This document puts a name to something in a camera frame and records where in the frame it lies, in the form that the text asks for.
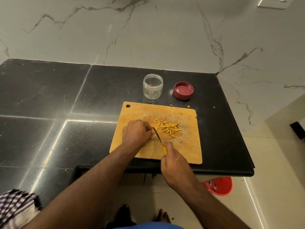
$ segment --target electrical switch plate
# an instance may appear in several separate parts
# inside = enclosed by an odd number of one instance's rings
[[[286,9],[293,0],[261,0],[258,7],[269,7],[275,9]]]

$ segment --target foot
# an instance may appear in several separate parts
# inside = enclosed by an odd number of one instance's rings
[[[156,221],[157,222],[164,222],[164,223],[171,223],[170,222],[170,217],[168,216],[167,212],[164,212],[162,209],[160,209]]]
[[[127,204],[123,204],[114,216],[114,221],[128,221],[132,220],[132,214],[130,212],[130,208]]]

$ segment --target yellow knife handle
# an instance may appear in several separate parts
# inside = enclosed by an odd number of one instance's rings
[[[162,149],[164,150],[164,153],[166,154],[166,148],[162,145]]]

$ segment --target white marble backsplash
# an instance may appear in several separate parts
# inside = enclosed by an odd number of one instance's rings
[[[0,0],[0,62],[217,73],[241,132],[305,92],[305,0]]]

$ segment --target wooden cutting board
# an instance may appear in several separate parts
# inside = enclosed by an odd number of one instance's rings
[[[156,118],[160,123],[161,120],[165,120],[168,123],[180,121],[178,128],[182,130],[174,134],[175,138],[164,133],[162,129],[158,129],[158,134],[162,140],[171,141],[175,149],[186,158],[188,163],[201,164],[202,154],[196,111],[189,108],[124,102],[109,152],[115,150],[122,143],[122,130],[124,126],[127,126],[129,121],[141,119],[156,128],[158,125]],[[164,151],[162,150],[161,143],[156,134],[153,134],[146,146],[135,157],[160,160],[163,155]]]

